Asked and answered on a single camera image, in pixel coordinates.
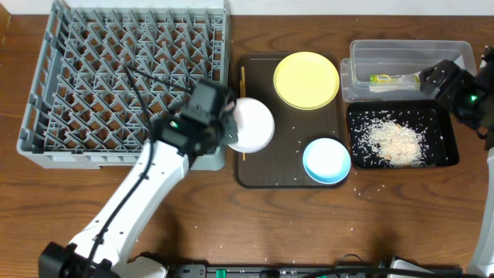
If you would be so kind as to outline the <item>white bowl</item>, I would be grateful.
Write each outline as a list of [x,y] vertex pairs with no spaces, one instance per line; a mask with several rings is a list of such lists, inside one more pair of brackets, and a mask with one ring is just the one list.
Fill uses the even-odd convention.
[[229,147],[242,153],[261,151],[271,141],[275,121],[268,107],[259,100],[245,97],[236,100],[233,118],[237,127],[237,141]]

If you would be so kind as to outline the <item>green white snack wrapper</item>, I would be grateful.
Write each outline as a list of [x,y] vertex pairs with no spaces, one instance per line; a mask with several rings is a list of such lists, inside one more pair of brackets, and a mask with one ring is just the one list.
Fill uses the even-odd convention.
[[407,85],[417,85],[420,83],[417,73],[404,75],[371,74],[372,83],[403,83]]

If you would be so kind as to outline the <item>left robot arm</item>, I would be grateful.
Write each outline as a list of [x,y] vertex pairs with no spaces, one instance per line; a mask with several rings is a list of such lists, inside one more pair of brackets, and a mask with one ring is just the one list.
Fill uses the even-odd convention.
[[39,276],[166,277],[163,263],[130,254],[151,216],[196,159],[237,141],[235,104],[235,93],[228,87],[200,80],[181,116],[151,121],[150,140],[127,177],[67,246],[47,245],[39,257]]

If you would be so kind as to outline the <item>light blue bowl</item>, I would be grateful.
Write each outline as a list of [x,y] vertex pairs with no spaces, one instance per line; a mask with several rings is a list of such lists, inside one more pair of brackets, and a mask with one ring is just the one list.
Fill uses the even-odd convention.
[[318,138],[303,152],[303,168],[316,182],[336,185],[350,173],[351,159],[347,148],[332,138]]

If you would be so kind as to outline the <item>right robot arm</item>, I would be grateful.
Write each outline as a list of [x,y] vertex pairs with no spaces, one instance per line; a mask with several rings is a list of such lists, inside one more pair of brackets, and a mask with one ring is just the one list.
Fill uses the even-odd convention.
[[493,47],[485,46],[476,75],[444,59],[419,73],[420,91],[484,140],[486,197],[479,237],[465,275],[493,276]]

